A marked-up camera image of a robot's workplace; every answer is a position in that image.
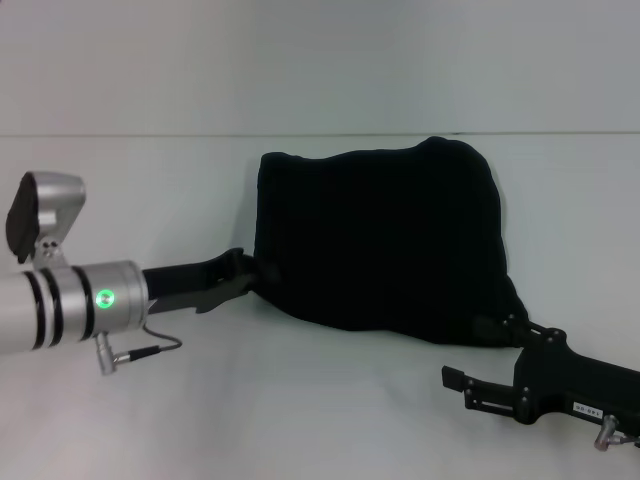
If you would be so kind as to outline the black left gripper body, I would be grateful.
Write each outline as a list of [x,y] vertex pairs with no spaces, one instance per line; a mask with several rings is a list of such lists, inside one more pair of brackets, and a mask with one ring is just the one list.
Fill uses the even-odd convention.
[[203,314],[250,291],[253,258],[233,248],[205,262],[146,269],[143,274],[149,315],[190,308]]

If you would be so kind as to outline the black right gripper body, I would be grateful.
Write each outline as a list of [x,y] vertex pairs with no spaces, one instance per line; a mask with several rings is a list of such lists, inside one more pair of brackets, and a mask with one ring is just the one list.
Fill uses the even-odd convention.
[[530,331],[514,367],[513,408],[518,421],[564,413],[586,421],[612,415],[639,419],[639,373],[571,350],[562,330]]

